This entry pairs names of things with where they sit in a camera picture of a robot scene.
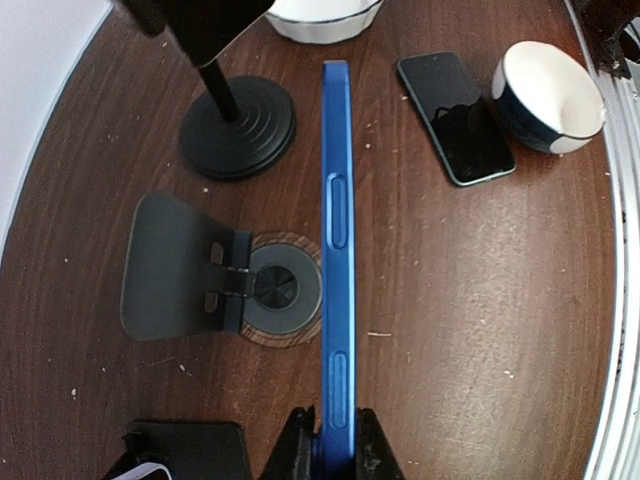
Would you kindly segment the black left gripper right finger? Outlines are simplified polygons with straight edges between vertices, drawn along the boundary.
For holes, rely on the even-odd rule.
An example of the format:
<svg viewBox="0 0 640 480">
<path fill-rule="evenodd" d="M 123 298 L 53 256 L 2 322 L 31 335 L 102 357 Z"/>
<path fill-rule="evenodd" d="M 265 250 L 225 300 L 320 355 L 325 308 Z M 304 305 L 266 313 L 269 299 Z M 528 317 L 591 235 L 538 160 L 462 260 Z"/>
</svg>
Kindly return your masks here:
<svg viewBox="0 0 640 480">
<path fill-rule="evenodd" d="M 361 408 L 357 411 L 355 478 L 358 480 L 405 478 L 378 417 L 370 408 Z"/>
</svg>

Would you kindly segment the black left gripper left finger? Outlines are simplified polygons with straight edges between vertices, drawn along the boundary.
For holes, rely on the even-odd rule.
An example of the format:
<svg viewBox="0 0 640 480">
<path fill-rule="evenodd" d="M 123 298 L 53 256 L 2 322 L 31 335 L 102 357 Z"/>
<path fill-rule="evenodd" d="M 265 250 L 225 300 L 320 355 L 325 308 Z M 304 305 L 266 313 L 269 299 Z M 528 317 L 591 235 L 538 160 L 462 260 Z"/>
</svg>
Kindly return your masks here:
<svg viewBox="0 0 640 480">
<path fill-rule="evenodd" d="M 315 408 L 296 407 L 287 418 L 260 480 L 313 478 Z"/>
</svg>

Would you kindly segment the blue-edged black smartphone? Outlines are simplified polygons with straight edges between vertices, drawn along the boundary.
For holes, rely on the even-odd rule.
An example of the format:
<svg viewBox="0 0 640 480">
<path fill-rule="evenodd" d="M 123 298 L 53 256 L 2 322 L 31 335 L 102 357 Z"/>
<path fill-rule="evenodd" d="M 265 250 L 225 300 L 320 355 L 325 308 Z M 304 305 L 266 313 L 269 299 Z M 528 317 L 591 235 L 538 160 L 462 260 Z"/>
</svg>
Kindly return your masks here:
<svg viewBox="0 0 640 480">
<path fill-rule="evenodd" d="M 320 479 L 352 479 L 356 456 L 355 202 L 350 69 L 322 79 L 322 419 Z"/>
</svg>

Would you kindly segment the white-cased smartphone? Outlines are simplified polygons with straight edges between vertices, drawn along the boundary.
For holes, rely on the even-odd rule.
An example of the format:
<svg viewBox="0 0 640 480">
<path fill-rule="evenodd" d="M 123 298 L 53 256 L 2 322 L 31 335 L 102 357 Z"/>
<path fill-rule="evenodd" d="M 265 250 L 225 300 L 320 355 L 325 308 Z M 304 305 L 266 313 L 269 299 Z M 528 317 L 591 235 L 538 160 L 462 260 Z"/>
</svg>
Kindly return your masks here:
<svg viewBox="0 0 640 480">
<path fill-rule="evenodd" d="M 146 462 L 113 477 L 112 480 L 172 480 L 172 475 L 163 464 Z"/>
</svg>

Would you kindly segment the clear-base metal phone stand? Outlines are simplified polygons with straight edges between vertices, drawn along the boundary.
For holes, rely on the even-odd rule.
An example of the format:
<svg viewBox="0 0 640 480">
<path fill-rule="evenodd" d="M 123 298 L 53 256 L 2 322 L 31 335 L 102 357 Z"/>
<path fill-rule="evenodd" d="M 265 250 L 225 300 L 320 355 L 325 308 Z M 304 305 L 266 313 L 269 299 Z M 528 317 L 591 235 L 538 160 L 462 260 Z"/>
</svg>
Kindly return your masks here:
<svg viewBox="0 0 640 480">
<path fill-rule="evenodd" d="M 136 206 L 120 299 L 138 341 L 217 332 L 273 348 L 322 327 L 321 249 L 304 235 L 234 229 L 164 193 Z"/>
</svg>

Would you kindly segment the dark smartphone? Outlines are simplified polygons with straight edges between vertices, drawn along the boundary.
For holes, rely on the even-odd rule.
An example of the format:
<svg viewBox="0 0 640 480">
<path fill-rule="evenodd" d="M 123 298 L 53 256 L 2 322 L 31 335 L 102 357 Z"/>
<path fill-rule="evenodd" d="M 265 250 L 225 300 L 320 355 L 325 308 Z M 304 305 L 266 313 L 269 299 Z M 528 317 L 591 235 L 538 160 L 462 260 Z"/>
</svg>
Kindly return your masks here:
<svg viewBox="0 0 640 480">
<path fill-rule="evenodd" d="M 397 71 L 454 185 L 468 187 L 515 171 L 508 142 L 457 55 L 405 57 Z"/>
</svg>

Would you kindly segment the black round-base clamp phone stand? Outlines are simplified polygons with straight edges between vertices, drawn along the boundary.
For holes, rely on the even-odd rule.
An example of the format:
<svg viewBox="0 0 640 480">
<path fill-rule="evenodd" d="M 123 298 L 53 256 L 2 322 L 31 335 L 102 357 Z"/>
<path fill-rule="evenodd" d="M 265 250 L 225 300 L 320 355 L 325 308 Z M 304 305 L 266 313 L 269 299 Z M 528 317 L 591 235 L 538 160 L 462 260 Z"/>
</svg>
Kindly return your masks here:
<svg viewBox="0 0 640 480">
<path fill-rule="evenodd" d="M 276 164 L 296 131 L 291 96 L 264 77 L 227 79 L 217 60 L 272 2 L 127 0 L 120 5 L 144 34 L 170 31 L 206 87 L 179 130 L 179 146 L 191 167 L 209 179 L 237 181 Z"/>
</svg>

